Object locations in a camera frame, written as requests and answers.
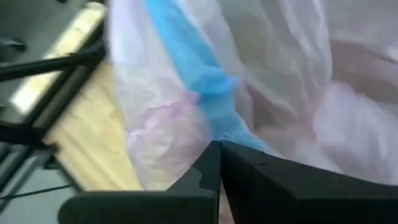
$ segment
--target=gray floor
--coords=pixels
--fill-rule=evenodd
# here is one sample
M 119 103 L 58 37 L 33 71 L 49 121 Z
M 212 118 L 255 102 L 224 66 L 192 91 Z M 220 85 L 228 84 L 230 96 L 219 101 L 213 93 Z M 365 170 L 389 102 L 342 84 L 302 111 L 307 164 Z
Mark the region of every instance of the gray floor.
M 13 61 L 28 62 L 40 59 L 85 2 L 69 0 L 66 4 L 61 4 L 56 0 L 0 0 L 0 36 L 17 37 L 28 45 L 28 50 Z M 20 83 L 20 80 L 0 83 L 0 103 L 7 106 L 9 97 Z M 17 122 L 21 118 L 16 111 L 7 106 L 0 119 Z M 0 175 L 4 172 L 4 167 L 5 164 L 0 167 Z M 67 183 L 57 171 L 39 169 L 19 194 L 65 184 Z M 0 215 L 0 223 L 57 223 L 59 206 L 72 195 L 71 189 L 64 189 L 14 199 Z

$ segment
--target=black plastic frame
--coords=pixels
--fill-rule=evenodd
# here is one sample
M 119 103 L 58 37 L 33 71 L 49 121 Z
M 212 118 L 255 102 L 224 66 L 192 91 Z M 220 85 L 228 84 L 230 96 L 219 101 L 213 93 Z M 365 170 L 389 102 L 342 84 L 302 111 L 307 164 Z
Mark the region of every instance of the black plastic frame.
M 103 26 L 104 21 L 101 21 L 75 54 L 0 67 L 0 82 L 45 72 L 62 71 L 21 123 L 0 122 L 0 142 L 5 142 L 0 147 L 0 166 L 4 166 L 4 161 L 11 153 L 17 153 L 16 158 L 0 175 L 0 194 L 4 193 L 6 187 L 11 187 L 8 194 L 0 198 L 0 214 L 9 201 L 15 198 L 14 195 L 26 183 L 33 171 L 44 162 L 50 161 L 53 167 L 63 174 L 71 187 L 77 192 L 82 191 L 79 184 L 55 158 L 57 146 L 47 146 L 42 140 L 104 59 Z M 21 175 L 21 178 L 13 186 L 9 186 L 10 181 L 31 156 L 38 157 Z

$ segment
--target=wooden board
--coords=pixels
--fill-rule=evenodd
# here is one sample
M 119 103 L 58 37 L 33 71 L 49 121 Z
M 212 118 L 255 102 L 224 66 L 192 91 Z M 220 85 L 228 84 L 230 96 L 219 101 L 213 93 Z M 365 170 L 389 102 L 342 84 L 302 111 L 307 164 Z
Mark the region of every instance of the wooden board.
M 103 5 L 89 3 L 45 58 L 77 51 L 105 12 Z M 12 104 L 22 114 L 28 113 L 57 74 L 26 79 L 12 97 Z M 141 188 L 127 156 L 121 117 L 114 104 L 112 74 L 107 61 L 99 65 L 46 140 L 60 145 L 57 158 L 85 190 Z

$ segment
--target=wooden plank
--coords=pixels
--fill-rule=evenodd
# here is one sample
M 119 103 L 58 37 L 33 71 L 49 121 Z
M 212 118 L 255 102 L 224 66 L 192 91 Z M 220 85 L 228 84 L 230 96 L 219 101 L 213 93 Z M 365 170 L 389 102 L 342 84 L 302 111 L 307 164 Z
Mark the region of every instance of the wooden plank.
M 45 57 L 77 51 L 105 10 L 100 4 L 90 3 Z M 19 112 L 28 113 L 57 74 L 28 78 L 12 98 L 12 104 Z M 57 158 L 85 190 L 141 189 L 127 156 L 121 117 L 113 97 L 112 68 L 103 62 L 46 139 L 60 145 Z

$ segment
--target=white plastic bag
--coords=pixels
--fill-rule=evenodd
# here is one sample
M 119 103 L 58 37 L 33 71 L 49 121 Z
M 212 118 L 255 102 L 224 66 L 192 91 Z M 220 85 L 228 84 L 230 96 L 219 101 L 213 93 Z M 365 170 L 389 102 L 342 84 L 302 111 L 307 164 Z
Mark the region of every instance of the white plastic bag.
M 398 184 L 397 10 L 394 0 L 111 1 L 116 91 L 143 187 L 169 187 L 211 139 Z

